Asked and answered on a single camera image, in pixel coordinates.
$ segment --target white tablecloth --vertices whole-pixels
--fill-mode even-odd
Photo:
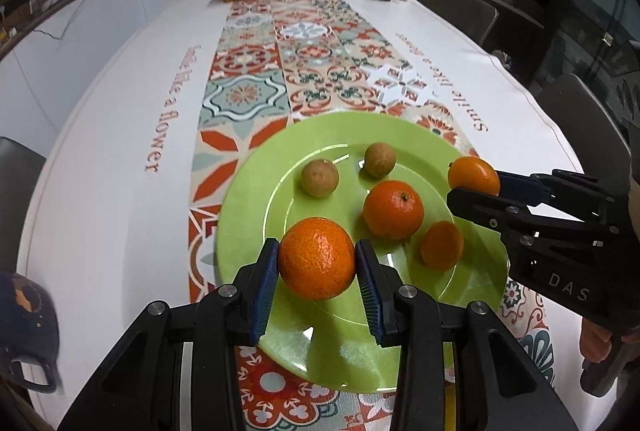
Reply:
[[[580,170],[530,93],[450,24],[414,1],[345,1],[436,85],[438,101],[496,169]],[[189,300],[185,213],[194,135],[229,10],[220,0],[181,0],[139,31],[93,82],[47,160],[18,272],[49,291],[58,313],[63,388],[33,397],[54,425],[147,303]],[[176,81],[180,92],[170,95]],[[169,97],[177,116],[160,119]],[[168,123],[163,147],[152,155],[162,121]],[[153,164],[158,172],[147,169]],[[556,391],[580,428],[592,430],[610,397],[597,400],[579,387],[578,316],[548,300],[545,307]]]

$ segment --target chair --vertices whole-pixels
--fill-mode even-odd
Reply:
[[[498,11],[484,0],[418,0],[443,20],[482,45],[498,18]]]
[[[0,270],[15,272],[22,226],[45,160],[0,137]]]
[[[631,152],[593,92],[573,74],[558,77],[536,97],[574,148],[584,173],[614,193],[629,189]]]
[[[38,415],[29,401],[29,394],[25,390],[9,384],[0,377],[0,422],[2,429],[12,431],[54,431]]]

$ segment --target orange fruit in basket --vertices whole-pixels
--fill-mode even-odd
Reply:
[[[449,166],[449,187],[466,187],[490,195],[500,194],[500,177],[491,164],[477,156],[460,156]]]
[[[356,274],[353,242],[334,221],[305,218],[283,236],[278,269],[284,284],[300,297],[331,299],[344,292]]]
[[[464,249],[465,239],[455,223],[436,221],[422,237],[420,257],[428,267],[444,272],[460,261]]]
[[[420,228],[424,207],[409,184],[385,180],[374,186],[365,198],[362,216],[369,231],[376,236],[405,239]]]

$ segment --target dining table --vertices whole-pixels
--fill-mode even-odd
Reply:
[[[18,272],[57,312],[60,387],[31,392],[50,424],[149,302],[196,302],[220,285],[216,231],[244,162],[278,132],[339,111],[404,119],[498,170],[581,171],[500,61],[415,0],[173,2],[95,78],[31,199]],[[497,315],[578,427],[595,429],[615,390],[597,399],[580,388],[580,318],[510,279]],[[317,385],[259,347],[236,358],[248,429],[389,427],[393,391]],[[189,367],[186,353],[183,375]],[[30,366],[24,373],[38,380]],[[183,406],[188,396],[183,382]],[[188,429],[188,411],[180,419]]]

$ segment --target orange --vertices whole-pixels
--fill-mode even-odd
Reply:
[[[466,187],[490,195],[500,194],[500,177],[491,165],[477,156],[460,156],[449,166],[449,187]]]
[[[449,270],[462,257],[465,240],[451,221],[436,221],[422,237],[420,257],[425,265],[436,270]]]
[[[278,268],[284,284],[300,297],[331,299],[345,291],[356,274],[353,242],[334,221],[305,218],[283,236]]]
[[[420,228],[424,207],[409,184],[385,180],[365,198],[362,216],[369,231],[376,236],[405,239]]]

